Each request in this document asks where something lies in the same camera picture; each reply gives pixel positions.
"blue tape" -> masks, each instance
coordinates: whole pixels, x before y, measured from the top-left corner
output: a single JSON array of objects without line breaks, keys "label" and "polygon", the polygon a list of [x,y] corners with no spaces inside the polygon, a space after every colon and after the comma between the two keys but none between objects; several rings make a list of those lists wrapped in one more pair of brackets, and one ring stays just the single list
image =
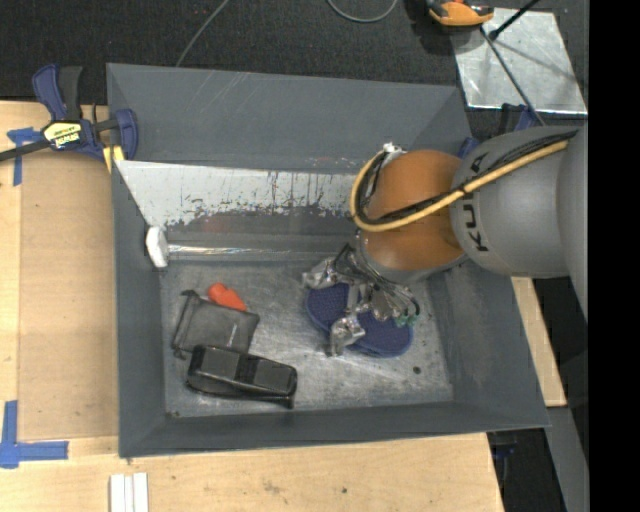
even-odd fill
[{"label": "blue tape", "polygon": [[69,441],[47,441],[42,443],[19,443],[18,401],[4,404],[4,423],[0,443],[0,468],[15,469],[20,462],[32,460],[68,459]]},{"label": "blue tape", "polygon": [[[19,130],[9,130],[7,137],[13,142],[16,147],[22,146],[28,142],[37,142],[42,140],[40,132],[33,128],[20,128]],[[13,164],[13,186],[16,187],[22,183],[22,157],[15,158]]]}]

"yellow clamp label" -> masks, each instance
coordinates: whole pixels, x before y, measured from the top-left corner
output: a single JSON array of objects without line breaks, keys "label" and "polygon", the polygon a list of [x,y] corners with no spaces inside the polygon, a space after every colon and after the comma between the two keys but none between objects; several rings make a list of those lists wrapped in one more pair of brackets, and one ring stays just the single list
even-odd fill
[{"label": "yellow clamp label", "polygon": [[42,135],[60,149],[72,142],[80,141],[82,126],[79,123],[53,123],[47,126]]}]

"metal sheet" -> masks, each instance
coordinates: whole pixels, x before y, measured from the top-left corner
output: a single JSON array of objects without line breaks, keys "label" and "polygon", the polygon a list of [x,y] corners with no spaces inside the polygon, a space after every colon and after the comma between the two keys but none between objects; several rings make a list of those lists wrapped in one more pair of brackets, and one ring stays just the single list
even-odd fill
[{"label": "metal sheet", "polygon": [[288,216],[301,209],[343,217],[352,173],[232,169],[151,162],[118,162],[134,199],[152,226],[186,226],[219,214]]},{"label": "metal sheet", "polygon": [[[515,14],[496,9],[485,24],[490,33]],[[451,36],[467,104],[500,108],[523,104],[500,62],[480,31]],[[495,41],[509,70],[534,107],[541,112],[586,114],[587,109],[552,13],[529,11]]]},{"label": "metal sheet", "polygon": [[301,274],[315,260],[292,264],[287,259],[253,262],[179,263],[172,261],[161,278],[167,412],[179,417],[253,414],[280,411],[264,402],[225,400],[190,391],[186,385],[188,361],[171,350],[184,297],[195,289],[204,293],[214,282],[235,289],[248,310],[260,315],[251,353],[294,366],[298,370],[296,410],[343,409],[381,405],[447,402],[453,388],[441,346],[436,320],[429,314],[424,285],[416,290],[424,313],[414,326],[409,351],[398,358],[376,359],[347,351],[329,358],[324,353],[326,335],[313,325],[304,307]]},{"label": "metal sheet", "polygon": [[[410,147],[459,99],[447,86],[124,64],[107,82],[112,112],[136,113],[137,159],[245,169],[355,171],[390,140]],[[434,144],[464,140],[452,111],[438,126],[454,135]]]}]

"black cord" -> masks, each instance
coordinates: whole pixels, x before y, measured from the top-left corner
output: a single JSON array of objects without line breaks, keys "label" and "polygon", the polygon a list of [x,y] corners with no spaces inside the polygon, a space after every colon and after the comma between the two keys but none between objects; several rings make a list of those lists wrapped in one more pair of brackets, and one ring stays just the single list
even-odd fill
[{"label": "black cord", "polygon": [[196,34],[191,38],[191,41],[189,41],[189,44],[187,45],[187,47],[184,49],[184,51],[182,52],[182,55],[180,55],[180,58],[178,59],[178,62],[176,62],[176,66],[175,67],[179,67],[180,64],[182,64],[182,61],[184,60],[184,58],[187,56],[187,53],[189,53],[189,51],[191,50],[192,46],[195,44],[195,42],[198,40],[198,38],[200,37],[200,35],[204,32],[204,30],[209,26],[209,23],[211,23],[213,21],[213,19],[220,14],[220,11],[222,11],[222,9],[225,8],[225,6],[229,3],[229,0],[224,0],[219,6],[218,8],[213,11],[213,13],[211,14],[211,16],[209,16],[207,18],[207,20],[202,24],[202,26],[198,29],[198,31],[196,32]]},{"label": "black cord", "polygon": [[371,186],[369,187],[369,183],[371,182],[371,176],[368,176],[367,179],[367,188],[370,188],[369,193],[366,194],[365,199],[362,203],[362,206],[365,207],[369,204],[369,201],[371,200],[371,198],[373,197],[373,195],[376,193],[376,189],[378,188],[378,178],[380,177],[380,170],[382,169],[382,164],[384,163],[385,159],[387,158],[387,154],[388,153],[382,153],[377,159],[376,161],[373,163],[373,165],[371,165],[371,169],[373,172],[373,183],[371,183]]},{"label": "black cord", "polygon": [[342,16],[343,18],[349,20],[349,21],[354,21],[355,23],[376,23],[378,21],[382,21],[383,19],[385,19],[387,16],[389,16],[389,14],[391,14],[391,11],[393,11],[393,9],[395,9],[396,5],[398,4],[398,0],[393,0],[393,2],[391,2],[391,7],[389,7],[385,12],[383,12],[380,16],[376,16],[374,18],[358,18],[356,16],[352,16],[351,14],[347,14],[346,12],[340,10],[336,4],[333,3],[333,0],[327,0],[327,3],[331,6],[331,8],[336,11],[340,16]]},{"label": "black cord", "polygon": [[507,21],[505,21],[497,29],[492,30],[491,32],[489,32],[489,39],[491,39],[492,41],[495,41],[498,38],[498,36],[500,34],[502,34],[502,31],[504,29],[509,27],[514,21],[516,21],[518,18],[520,18],[520,16],[522,16],[524,13],[526,13],[529,9],[531,9],[539,1],[540,0],[531,0],[527,5],[525,5],[524,7],[520,8],[520,10],[518,12],[516,12],[513,16],[511,16],[511,18],[509,18]]}]

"white object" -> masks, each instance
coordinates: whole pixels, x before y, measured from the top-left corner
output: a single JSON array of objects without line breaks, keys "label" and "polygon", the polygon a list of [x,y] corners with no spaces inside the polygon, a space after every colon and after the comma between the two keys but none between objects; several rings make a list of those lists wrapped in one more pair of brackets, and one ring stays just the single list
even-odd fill
[{"label": "white object", "polygon": [[148,512],[147,474],[111,475],[109,478],[109,510],[110,512]]},{"label": "white object", "polygon": [[169,265],[169,244],[164,230],[159,226],[151,226],[147,231],[145,243],[153,264],[157,268],[167,267]]}]

